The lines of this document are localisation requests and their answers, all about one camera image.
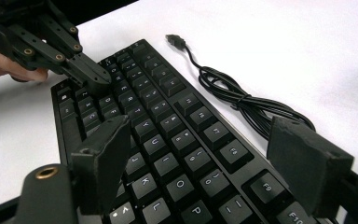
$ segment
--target metal screw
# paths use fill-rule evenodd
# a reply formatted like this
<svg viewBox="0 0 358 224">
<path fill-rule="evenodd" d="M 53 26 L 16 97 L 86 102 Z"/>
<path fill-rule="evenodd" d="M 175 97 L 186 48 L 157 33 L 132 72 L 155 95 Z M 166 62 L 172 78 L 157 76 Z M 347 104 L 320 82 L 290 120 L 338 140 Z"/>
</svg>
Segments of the metal screw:
<svg viewBox="0 0 358 224">
<path fill-rule="evenodd" d="M 27 55 L 30 55 L 30 54 L 33 53 L 33 51 L 31 49 L 25 49 L 24 53 L 27 54 Z"/>
</svg>

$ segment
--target brass insert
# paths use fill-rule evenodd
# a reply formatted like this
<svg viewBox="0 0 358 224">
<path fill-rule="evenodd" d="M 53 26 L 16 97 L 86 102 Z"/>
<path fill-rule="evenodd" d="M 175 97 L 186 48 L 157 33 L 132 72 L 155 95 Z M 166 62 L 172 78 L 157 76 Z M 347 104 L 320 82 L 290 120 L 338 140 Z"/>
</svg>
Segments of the brass insert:
<svg viewBox="0 0 358 224">
<path fill-rule="evenodd" d="M 47 179 L 58 173 L 58 168 L 55 166 L 46 167 L 45 169 L 36 173 L 36 179 Z"/>
<path fill-rule="evenodd" d="M 63 59 L 63 56 L 62 56 L 61 54 L 57 54 L 57 55 L 56 55 L 56 59 L 57 59 L 57 60 L 62 60 L 62 59 Z"/>
<path fill-rule="evenodd" d="M 25 49 L 25 50 L 24 50 L 24 53 L 25 53 L 25 54 L 28 54 L 28 55 L 32 54 L 32 52 L 33 52 L 33 51 L 32 51 L 31 49 Z"/>
</svg>

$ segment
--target black cable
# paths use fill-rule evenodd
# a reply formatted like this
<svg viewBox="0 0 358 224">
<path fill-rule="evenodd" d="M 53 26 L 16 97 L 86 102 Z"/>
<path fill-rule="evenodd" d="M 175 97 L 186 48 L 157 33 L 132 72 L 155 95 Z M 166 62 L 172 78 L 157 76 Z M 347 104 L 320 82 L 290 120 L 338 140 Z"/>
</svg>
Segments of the black cable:
<svg viewBox="0 0 358 224">
<path fill-rule="evenodd" d="M 197 64 L 185 40 L 179 35 L 167 35 L 166 37 L 168 42 L 177 49 L 185 49 L 187 51 L 190 61 L 200 70 L 200 85 L 216 98 L 232 103 L 232 108 L 239 110 L 251 127 L 265 139 L 269 140 L 269 131 L 271 129 L 273 115 L 304 123 L 315 131 L 315 127 L 307 117 L 296 112 L 288 105 L 269 99 L 254 97 L 244 91 L 229 75 L 211 67 Z"/>
</svg>

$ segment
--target robotic arm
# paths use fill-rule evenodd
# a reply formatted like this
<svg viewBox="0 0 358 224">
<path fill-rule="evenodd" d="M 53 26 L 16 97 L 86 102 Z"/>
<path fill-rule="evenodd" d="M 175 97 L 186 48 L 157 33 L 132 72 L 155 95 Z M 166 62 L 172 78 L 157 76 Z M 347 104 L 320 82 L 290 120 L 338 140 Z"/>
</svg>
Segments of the robotic arm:
<svg viewBox="0 0 358 224">
<path fill-rule="evenodd" d="M 78 30 L 50 0 L 0 0 L 0 53 L 28 70 L 65 74 L 95 96 L 106 94 L 109 74 L 82 53 Z"/>
</svg>

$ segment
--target keyboard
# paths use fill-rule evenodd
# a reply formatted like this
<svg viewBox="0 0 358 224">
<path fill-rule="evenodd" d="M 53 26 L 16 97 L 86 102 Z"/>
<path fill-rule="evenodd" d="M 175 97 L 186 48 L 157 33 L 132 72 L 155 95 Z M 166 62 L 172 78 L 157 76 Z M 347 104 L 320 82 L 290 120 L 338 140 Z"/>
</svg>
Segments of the keyboard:
<svg viewBox="0 0 358 224">
<path fill-rule="evenodd" d="M 131 120 L 131 156 L 103 223 L 327 223 L 146 40 L 101 60 L 111 91 L 51 88 L 62 163 L 106 119 Z"/>
</svg>

